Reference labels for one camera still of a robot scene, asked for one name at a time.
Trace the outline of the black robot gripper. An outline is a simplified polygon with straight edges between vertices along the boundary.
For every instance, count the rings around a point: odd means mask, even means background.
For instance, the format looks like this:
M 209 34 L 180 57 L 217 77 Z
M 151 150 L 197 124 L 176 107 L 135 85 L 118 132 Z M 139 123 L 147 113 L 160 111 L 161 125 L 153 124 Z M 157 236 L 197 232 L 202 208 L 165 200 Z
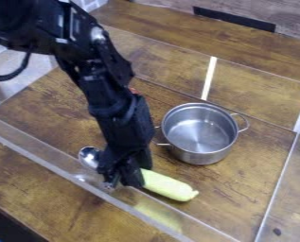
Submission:
M 90 97 L 87 103 L 106 140 L 97 171 L 106 182 L 113 182 L 119 174 L 123 186 L 142 188 L 145 180 L 139 166 L 151 170 L 150 140 L 154 135 L 146 99 L 130 95 L 110 104 L 105 97 Z

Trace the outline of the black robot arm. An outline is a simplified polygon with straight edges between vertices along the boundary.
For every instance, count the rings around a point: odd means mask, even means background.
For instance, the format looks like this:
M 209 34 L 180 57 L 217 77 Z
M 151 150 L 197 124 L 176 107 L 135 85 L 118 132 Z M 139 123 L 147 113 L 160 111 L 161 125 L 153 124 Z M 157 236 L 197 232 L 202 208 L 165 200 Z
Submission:
M 111 185 L 142 187 L 141 170 L 151 168 L 150 109 L 127 87 L 131 64 L 97 19 L 71 0 L 0 0 L 0 45 L 55 57 L 105 136 L 97 171 Z

